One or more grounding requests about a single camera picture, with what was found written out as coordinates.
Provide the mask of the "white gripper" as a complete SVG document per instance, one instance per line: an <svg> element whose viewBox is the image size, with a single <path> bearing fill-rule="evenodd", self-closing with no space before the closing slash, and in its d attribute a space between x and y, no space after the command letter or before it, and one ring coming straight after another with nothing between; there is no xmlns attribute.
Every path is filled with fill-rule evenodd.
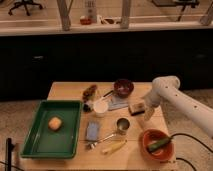
<svg viewBox="0 0 213 171"><path fill-rule="evenodd" d="M152 115L154 114L154 108L158 107L158 99L153 95L145 95L144 101L145 103L142 103L142 107L145 110L144 120L149 121Z"/></svg>

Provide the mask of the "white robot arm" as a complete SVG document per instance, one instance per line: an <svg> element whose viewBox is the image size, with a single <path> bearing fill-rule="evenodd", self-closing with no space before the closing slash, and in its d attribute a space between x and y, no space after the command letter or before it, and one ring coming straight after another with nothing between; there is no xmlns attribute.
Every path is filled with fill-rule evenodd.
<svg viewBox="0 0 213 171"><path fill-rule="evenodd" d="M179 87L176 76L157 77L143 100L149 108L157 108L162 99L169 101L213 139L213 109L182 93Z"/></svg>

